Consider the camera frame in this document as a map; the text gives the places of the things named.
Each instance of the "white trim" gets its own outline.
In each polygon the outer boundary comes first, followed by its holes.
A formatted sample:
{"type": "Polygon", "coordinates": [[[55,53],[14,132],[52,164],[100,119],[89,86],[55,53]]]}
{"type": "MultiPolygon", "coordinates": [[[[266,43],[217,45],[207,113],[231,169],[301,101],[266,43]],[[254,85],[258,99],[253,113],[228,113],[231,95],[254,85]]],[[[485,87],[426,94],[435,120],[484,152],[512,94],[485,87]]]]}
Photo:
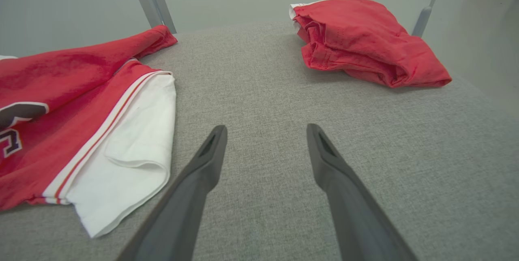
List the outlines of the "white trim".
{"type": "Polygon", "coordinates": [[[6,109],[6,108],[9,108],[11,106],[15,106],[15,105],[18,105],[18,104],[32,104],[32,105],[39,105],[39,106],[43,106],[45,108],[45,114],[49,113],[49,106],[45,103],[42,103],[42,102],[29,102],[29,101],[21,101],[21,102],[14,102],[14,103],[11,103],[7,106],[4,106],[2,108],[0,108],[0,111],[6,109]]]}
{"type": "Polygon", "coordinates": [[[93,152],[96,150],[96,148],[101,144],[102,140],[109,134],[110,130],[112,130],[115,125],[117,124],[117,121],[122,117],[128,106],[130,105],[131,101],[137,93],[139,93],[139,90],[144,86],[145,82],[152,78],[153,76],[159,75],[159,74],[171,74],[169,71],[155,71],[152,73],[144,74],[143,76],[139,77],[131,86],[126,89],[122,97],[119,99],[117,104],[113,107],[112,111],[110,111],[109,115],[106,117],[102,125],[98,128],[96,133],[89,138],[89,140],[81,147],[76,155],[72,158],[72,160],[67,163],[65,167],[57,174],[57,176],[52,180],[52,182],[47,186],[45,191],[43,192],[43,197],[46,198],[47,202],[49,200],[54,199],[55,200],[55,194],[58,191],[61,184],[65,181],[67,176],[70,174],[70,172],[73,170],[72,175],[69,177],[65,185],[63,186],[63,189],[61,189],[59,198],[62,201],[63,204],[67,204],[68,202],[65,200],[65,195],[70,188],[70,185],[72,184],[74,178],[76,177],[77,173],[81,170],[83,165],[87,162],[89,157],[93,154],[93,152]],[[76,164],[79,160],[81,160],[81,163],[76,167],[76,164]]]}
{"type": "Polygon", "coordinates": [[[114,74],[113,74],[112,76],[115,76],[115,74],[117,74],[117,73],[122,69],[122,67],[124,67],[128,62],[131,62],[131,61],[134,61],[134,60],[135,60],[135,61],[139,61],[137,58],[130,58],[129,60],[126,60],[126,62],[123,63],[122,66],[119,67],[119,68],[114,72],[114,74]]]}
{"type": "MultiPolygon", "coordinates": [[[[326,0],[319,0],[319,1],[311,2],[309,4],[315,4],[315,3],[320,2],[320,1],[326,1],[326,0]]],[[[309,4],[290,4],[290,7],[289,7],[289,17],[290,17],[290,19],[293,20],[295,18],[295,16],[296,16],[295,8],[297,6],[308,6],[309,4]]]]}
{"type": "Polygon", "coordinates": [[[52,197],[46,197],[45,202],[49,203],[49,204],[58,204],[58,200],[56,198],[52,198],[52,197]]]}
{"type": "Polygon", "coordinates": [[[18,116],[15,116],[13,118],[13,122],[11,122],[11,125],[9,127],[13,127],[21,122],[28,122],[28,121],[31,121],[32,118],[23,118],[23,117],[18,117],[18,116]]]}
{"type": "Polygon", "coordinates": [[[152,77],[74,179],[65,198],[90,237],[109,233],[167,183],[175,99],[173,76],[152,77]]]}
{"type": "Polygon", "coordinates": [[[301,29],[301,25],[297,23],[297,21],[294,21],[294,24],[292,25],[295,29],[295,32],[299,32],[299,29],[301,29]]]}
{"type": "Polygon", "coordinates": [[[16,56],[0,56],[0,60],[7,60],[8,58],[17,58],[16,56]]]}

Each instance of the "folded red shorts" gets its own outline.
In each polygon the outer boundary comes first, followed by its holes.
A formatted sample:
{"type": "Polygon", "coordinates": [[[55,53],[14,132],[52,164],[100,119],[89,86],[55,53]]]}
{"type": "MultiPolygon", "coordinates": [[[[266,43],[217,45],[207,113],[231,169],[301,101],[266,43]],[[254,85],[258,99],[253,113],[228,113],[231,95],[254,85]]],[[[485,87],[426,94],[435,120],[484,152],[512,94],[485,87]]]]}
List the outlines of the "folded red shorts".
{"type": "Polygon", "coordinates": [[[443,87],[452,81],[427,44],[410,36],[384,5],[371,0],[291,4],[290,17],[309,68],[342,69],[354,78],[398,87],[443,87]]]}

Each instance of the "red fabric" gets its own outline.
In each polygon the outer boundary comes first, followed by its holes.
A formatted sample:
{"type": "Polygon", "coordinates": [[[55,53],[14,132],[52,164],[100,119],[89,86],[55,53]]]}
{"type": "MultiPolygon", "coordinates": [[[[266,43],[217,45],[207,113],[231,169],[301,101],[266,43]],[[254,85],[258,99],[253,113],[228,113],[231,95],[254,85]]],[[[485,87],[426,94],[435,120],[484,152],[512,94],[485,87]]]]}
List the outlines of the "red fabric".
{"type": "Polygon", "coordinates": [[[354,78],[391,88],[443,87],[452,81],[427,44],[410,36],[371,0],[326,0],[295,7],[309,68],[342,69],[354,78]]]}
{"type": "MultiPolygon", "coordinates": [[[[0,210],[24,201],[45,203],[43,191],[126,89],[156,71],[137,60],[125,62],[176,42],[167,27],[156,26],[119,41],[0,60],[0,123],[11,125],[0,133],[15,130],[22,147],[7,156],[0,150],[0,210]],[[47,104],[48,113],[30,122],[11,122],[9,106],[23,102],[47,104]]],[[[23,118],[34,119],[30,114],[23,118]]],[[[0,138],[0,147],[10,144],[10,137],[0,138]]]]}

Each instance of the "folded clothing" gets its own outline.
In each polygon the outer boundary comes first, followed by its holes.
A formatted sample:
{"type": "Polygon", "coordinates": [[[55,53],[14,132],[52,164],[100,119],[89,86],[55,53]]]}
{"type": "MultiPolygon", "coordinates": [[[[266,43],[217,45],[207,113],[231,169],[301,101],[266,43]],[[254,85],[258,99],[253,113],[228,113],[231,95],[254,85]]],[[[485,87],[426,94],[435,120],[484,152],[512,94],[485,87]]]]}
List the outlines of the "folded clothing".
{"type": "Polygon", "coordinates": [[[391,88],[443,87],[452,81],[427,44],[410,36],[378,2],[291,4],[289,15],[307,43],[301,51],[309,68],[341,69],[354,78],[391,88]]]}
{"type": "Polygon", "coordinates": [[[174,78],[138,58],[176,42],[161,25],[119,41],[0,60],[0,210],[73,203],[98,237],[164,187],[174,78]]]}

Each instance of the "jersey number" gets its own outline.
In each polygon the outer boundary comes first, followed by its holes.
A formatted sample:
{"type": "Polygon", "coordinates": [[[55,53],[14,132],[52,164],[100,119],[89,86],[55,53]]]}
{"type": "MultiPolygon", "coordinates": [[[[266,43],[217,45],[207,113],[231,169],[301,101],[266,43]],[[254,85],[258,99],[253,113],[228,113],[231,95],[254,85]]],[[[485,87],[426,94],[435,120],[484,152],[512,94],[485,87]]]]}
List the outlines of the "jersey number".
{"type": "Polygon", "coordinates": [[[49,106],[38,102],[18,102],[0,109],[0,143],[4,146],[4,159],[22,149],[18,131],[9,127],[38,119],[48,112],[49,106]]]}

